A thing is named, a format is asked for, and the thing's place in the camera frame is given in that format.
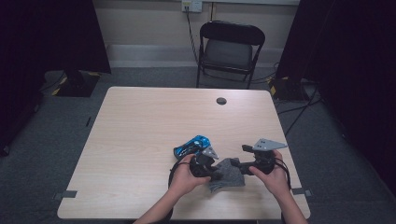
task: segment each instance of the baseboard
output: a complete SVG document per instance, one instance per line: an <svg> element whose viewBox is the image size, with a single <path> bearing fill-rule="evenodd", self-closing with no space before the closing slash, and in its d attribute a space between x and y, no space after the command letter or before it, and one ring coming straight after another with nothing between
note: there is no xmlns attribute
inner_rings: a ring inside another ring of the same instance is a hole
<svg viewBox="0 0 396 224"><path fill-rule="evenodd" d="M196 66L190 46L107 45L110 67ZM283 49L262 49L257 67L273 67Z"/></svg>

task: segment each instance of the white wall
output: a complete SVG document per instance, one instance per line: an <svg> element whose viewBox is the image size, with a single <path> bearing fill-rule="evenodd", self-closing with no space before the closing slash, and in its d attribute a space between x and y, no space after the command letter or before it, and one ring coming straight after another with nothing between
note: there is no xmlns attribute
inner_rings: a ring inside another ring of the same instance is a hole
<svg viewBox="0 0 396 224"><path fill-rule="evenodd" d="M191 45L189 25L186 14L181 12L180 1L93 0L93 2L107 45L167 47ZM285 46L296 10L297 6L236 3L212 5L203 2L202 13L190 13L195 45L197 47L199 43L200 27L210 21L212 16L214 20L236 21L258 26L266 35L263 50L279 54Z"/></svg>

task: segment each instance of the table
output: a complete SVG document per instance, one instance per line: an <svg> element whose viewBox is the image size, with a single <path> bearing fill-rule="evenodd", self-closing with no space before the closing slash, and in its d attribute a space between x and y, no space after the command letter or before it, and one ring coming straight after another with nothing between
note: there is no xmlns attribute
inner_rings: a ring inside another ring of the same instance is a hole
<svg viewBox="0 0 396 224"><path fill-rule="evenodd" d="M227 100L219 105L217 99ZM260 138L286 143L268 91L112 87L63 198L60 218L136 219L167 190L173 148L195 135L210 139L220 159L253 161L241 146ZM288 148L280 149L291 185L301 183ZM211 193L199 186L175 206L172 219L279 219L273 195L255 176L246 185ZM303 194L294 195L305 217Z"/></svg>

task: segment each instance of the gray carpet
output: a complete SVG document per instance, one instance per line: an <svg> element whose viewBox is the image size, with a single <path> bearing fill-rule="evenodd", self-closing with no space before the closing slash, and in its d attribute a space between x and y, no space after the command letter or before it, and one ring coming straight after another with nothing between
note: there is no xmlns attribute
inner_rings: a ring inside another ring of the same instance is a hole
<svg viewBox="0 0 396 224"><path fill-rule="evenodd" d="M254 78L273 72L272 68L258 68ZM61 220L56 215L60 201L52 197L66 189L108 88L194 88L195 73L194 67L114 68L111 75L99 79L90 98L51 96L56 85L43 91L45 97L39 110L10 145L10 155L0 159L0 223L131 223ZM44 87L56 82L61 74L48 72ZM246 83L211 77L204 77L202 82L201 88L246 87ZM256 82L251 89L268 90L265 83L260 83L262 80ZM305 88L312 93L315 86ZM280 112L305 103L275 104ZM285 131L299 112L279 115ZM337 119L325 104L309 106L287 139L302 185L313 193L307 198L310 223L396 223L394 198L366 159L342 137Z"/></svg>

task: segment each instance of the black cable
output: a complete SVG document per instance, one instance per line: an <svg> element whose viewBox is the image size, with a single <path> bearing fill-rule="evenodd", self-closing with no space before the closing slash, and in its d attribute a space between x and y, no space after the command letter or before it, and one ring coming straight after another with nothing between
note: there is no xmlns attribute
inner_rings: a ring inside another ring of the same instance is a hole
<svg viewBox="0 0 396 224"><path fill-rule="evenodd" d="M280 105L280 104L287 104L287 103L305 103L305 100L277 100L277 99L274 99L274 104Z"/></svg>
<svg viewBox="0 0 396 224"><path fill-rule="evenodd" d="M213 6L215 5L214 2L212 2L212 8L210 10L210 20L213 21Z"/></svg>
<svg viewBox="0 0 396 224"><path fill-rule="evenodd" d="M45 91L45 90L47 90L47 89L53 87L53 85L55 85L56 83L58 83L58 82L62 79L63 76L64 76L64 71L62 72L61 76L58 77L58 79L57 79L54 83L50 84L48 87L44 87L43 89L41 89L41 90L39 90L39 91Z"/></svg>
<svg viewBox="0 0 396 224"><path fill-rule="evenodd" d="M278 163L278 162L275 162L275 165L279 166L280 168L282 168L282 170L285 171L286 177L287 177L287 179L288 179L288 187L289 187L289 189L291 189L290 172L289 172L288 166L287 166L286 163L283 162L281 159L276 158L276 160L282 162L282 164L280 164L280 163Z"/></svg>
<svg viewBox="0 0 396 224"><path fill-rule="evenodd" d="M258 81L258 80L262 80L262 79L266 79L266 78L268 78L268 77L271 77L271 76L275 75L275 74L276 74L276 71L277 71L277 67L276 67L277 64L279 64L279 63L274 63L274 65L273 65L274 70L275 70L273 73L271 73L270 75L268 75L268 76L266 76L266 77L261 77L261 78L252 79L250 83L253 83L253 84L267 83L267 82L269 81L268 79L265 80L265 81L260 81L260 82L257 82L257 81Z"/></svg>
<svg viewBox="0 0 396 224"><path fill-rule="evenodd" d="M192 47L192 53L194 54L195 62L198 64L198 58L197 58L197 53L195 49L195 43L194 43L194 37L192 35L191 31L191 24L190 24L190 9L189 7L184 7L186 10L186 15L187 15L187 22L189 23L189 31L190 31L190 41L191 41L191 47Z"/></svg>
<svg viewBox="0 0 396 224"><path fill-rule="evenodd" d="M321 102L322 101L322 98L320 97L318 100L316 100L314 103L311 103L310 105L315 105L315 104L317 104L317 103L319 103L319 102ZM279 112L279 113L277 113L278 115L281 115L281 114L284 114L284 113L287 113L287 112L290 112L290 111L294 111L294 110L299 110L299 109L303 109L304 107L306 107L306 106L308 106L308 105L302 105L302 106L299 106L299 107L295 107L295 108L293 108L293 109L287 109L287 110L284 110L284 111L281 111L281 112Z"/></svg>
<svg viewBox="0 0 396 224"><path fill-rule="evenodd" d="M279 66L279 62L277 62L277 63L274 63L274 66L273 66L273 67L275 68L275 70L277 70L277 67L276 67L276 65L277 65L277 66Z"/></svg>
<svg viewBox="0 0 396 224"><path fill-rule="evenodd" d="M312 100L315 97L315 94L317 93L318 90L318 86L315 88L314 93L312 93L311 99L309 100L309 102L304 106L304 108L301 110L300 114L297 116L297 118L294 120L294 122L289 126L288 130L285 132L285 136L288 135L289 131L291 130L291 128L294 126L294 124L297 122L297 120L300 118L300 116L304 113L304 111L310 106Z"/></svg>
<svg viewBox="0 0 396 224"><path fill-rule="evenodd" d="M188 163L188 162L181 162L181 160L183 160L183 158L184 158L184 157L181 157L180 159L178 159L177 162L175 162L175 164L173 165L172 169L170 170L170 174L169 174L169 177L168 177L168 188L171 186L172 179L173 179L173 176L174 176L174 174L175 174L175 171L176 171L177 167L178 167L180 164L186 164L186 163ZM172 209L169 211L169 213L166 215L166 217L164 217L162 220L160 220L160 221L158 221L158 222L154 222L154 223L156 223L156 224L169 223L170 220L171 220L171 218L172 218L172 215L173 215L173 209L174 209L174 208L172 208Z"/></svg>

